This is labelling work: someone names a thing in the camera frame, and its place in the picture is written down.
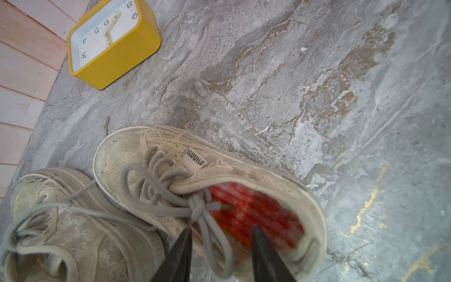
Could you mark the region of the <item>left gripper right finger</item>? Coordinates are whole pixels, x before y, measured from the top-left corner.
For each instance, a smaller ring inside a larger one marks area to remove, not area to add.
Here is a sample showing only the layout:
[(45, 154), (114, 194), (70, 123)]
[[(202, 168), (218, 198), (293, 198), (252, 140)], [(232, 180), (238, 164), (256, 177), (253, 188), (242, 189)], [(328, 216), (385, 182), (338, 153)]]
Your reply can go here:
[(255, 282), (296, 282), (259, 226), (253, 227), (251, 252)]

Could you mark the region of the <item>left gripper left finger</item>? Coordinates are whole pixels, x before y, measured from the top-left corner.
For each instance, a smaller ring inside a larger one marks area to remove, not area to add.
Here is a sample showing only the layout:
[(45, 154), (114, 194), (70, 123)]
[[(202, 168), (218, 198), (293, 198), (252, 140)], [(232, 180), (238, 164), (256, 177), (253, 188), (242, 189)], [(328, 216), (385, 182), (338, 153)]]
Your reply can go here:
[(151, 282), (189, 282), (192, 247), (192, 232), (190, 229), (184, 229)]

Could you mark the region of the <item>beige sneaker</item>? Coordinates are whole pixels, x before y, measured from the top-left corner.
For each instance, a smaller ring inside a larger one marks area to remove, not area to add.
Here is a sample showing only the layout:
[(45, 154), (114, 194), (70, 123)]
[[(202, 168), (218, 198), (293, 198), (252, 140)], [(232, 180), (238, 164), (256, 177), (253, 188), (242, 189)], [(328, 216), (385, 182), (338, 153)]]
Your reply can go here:
[(154, 228), (69, 168), (22, 176), (1, 244), (3, 282), (148, 282), (165, 258)]
[(323, 208), (298, 179), (239, 158), (185, 130), (146, 125), (101, 142), (94, 177), (107, 197), (193, 247), (222, 279), (254, 278), (251, 234), (260, 227), (297, 281), (326, 254)]

